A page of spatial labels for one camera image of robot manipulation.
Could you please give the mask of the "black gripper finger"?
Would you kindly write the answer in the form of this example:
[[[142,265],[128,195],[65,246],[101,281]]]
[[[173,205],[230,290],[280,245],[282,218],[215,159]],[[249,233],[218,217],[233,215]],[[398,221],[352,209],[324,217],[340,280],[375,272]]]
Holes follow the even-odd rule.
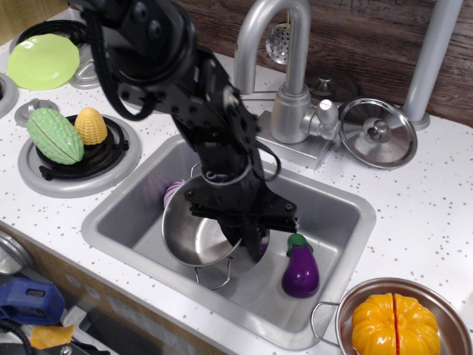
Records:
[[[262,259],[269,240],[270,232],[263,225],[249,225],[244,228],[243,243],[255,263]]]
[[[236,246],[243,240],[243,229],[240,226],[230,226],[223,219],[217,220],[222,233],[224,234],[227,241],[232,245]]]

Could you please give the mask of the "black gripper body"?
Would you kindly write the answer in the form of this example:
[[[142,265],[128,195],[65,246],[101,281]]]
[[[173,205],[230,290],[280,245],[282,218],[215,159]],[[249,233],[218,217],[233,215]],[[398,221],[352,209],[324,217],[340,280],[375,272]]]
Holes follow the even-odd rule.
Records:
[[[219,222],[225,233],[295,232],[296,204],[268,186],[261,162],[204,162],[183,184],[191,213]]]

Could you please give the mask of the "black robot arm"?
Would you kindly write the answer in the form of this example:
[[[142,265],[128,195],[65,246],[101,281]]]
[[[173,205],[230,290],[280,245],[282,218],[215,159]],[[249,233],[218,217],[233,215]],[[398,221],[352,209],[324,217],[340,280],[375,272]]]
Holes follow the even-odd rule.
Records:
[[[184,193],[191,213],[216,220],[258,257],[270,230],[294,232],[296,207],[268,188],[259,126],[215,55],[172,1],[77,1],[98,79],[114,110],[141,121],[169,114],[200,157],[203,181]]]

